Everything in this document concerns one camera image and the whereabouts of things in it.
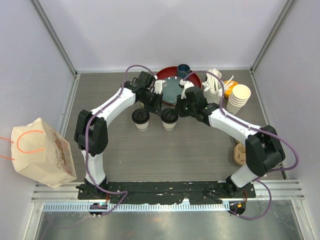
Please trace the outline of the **white paper cup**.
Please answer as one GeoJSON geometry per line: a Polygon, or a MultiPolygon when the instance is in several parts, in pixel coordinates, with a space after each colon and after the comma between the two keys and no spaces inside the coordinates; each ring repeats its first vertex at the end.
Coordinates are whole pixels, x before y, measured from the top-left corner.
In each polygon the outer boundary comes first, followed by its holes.
{"type": "Polygon", "coordinates": [[[173,123],[167,123],[167,122],[162,122],[162,125],[163,125],[163,128],[166,130],[166,131],[172,131],[175,126],[176,126],[176,122],[173,122],[173,123]]]}
{"type": "Polygon", "coordinates": [[[149,121],[147,121],[145,123],[135,123],[135,126],[139,131],[144,132],[149,127],[149,121]]]}

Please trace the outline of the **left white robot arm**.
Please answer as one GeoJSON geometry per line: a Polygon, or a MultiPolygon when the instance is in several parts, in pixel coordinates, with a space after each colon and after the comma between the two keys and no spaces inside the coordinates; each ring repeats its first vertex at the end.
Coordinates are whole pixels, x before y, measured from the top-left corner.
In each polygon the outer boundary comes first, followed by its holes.
{"type": "Polygon", "coordinates": [[[161,113],[165,80],[142,71],[132,81],[124,82],[113,97],[99,107],[82,110],[77,118],[74,140],[81,150],[85,163],[84,183],[77,187],[78,199],[100,200],[112,191],[108,190],[108,181],[103,167],[103,152],[109,137],[108,126],[128,107],[137,102],[142,108],[134,110],[132,121],[139,131],[147,130],[150,113],[161,113]]]}

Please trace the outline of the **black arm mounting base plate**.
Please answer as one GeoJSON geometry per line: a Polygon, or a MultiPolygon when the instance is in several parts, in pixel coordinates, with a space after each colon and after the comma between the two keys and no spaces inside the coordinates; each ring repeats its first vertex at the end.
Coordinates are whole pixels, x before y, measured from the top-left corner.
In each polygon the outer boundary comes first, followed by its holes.
{"type": "Polygon", "coordinates": [[[243,188],[232,188],[230,184],[219,181],[143,181],[143,182],[108,182],[101,186],[115,193],[110,194],[97,189],[93,184],[85,182],[78,189],[79,200],[109,200],[112,204],[133,205],[173,205],[181,204],[188,199],[192,205],[220,203],[222,199],[253,199],[256,197],[254,185],[248,183],[243,188]]]}

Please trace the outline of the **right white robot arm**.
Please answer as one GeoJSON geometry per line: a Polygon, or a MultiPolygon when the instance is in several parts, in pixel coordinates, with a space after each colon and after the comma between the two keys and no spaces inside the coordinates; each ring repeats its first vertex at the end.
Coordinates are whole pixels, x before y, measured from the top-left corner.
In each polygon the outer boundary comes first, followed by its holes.
{"type": "Polygon", "coordinates": [[[245,146],[245,164],[226,179],[224,193],[230,197],[238,197],[249,183],[263,177],[286,158],[272,126],[250,125],[220,105],[208,103],[199,87],[190,87],[178,95],[174,111],[181,118],[193,117],[219,129],[245,146]]]}

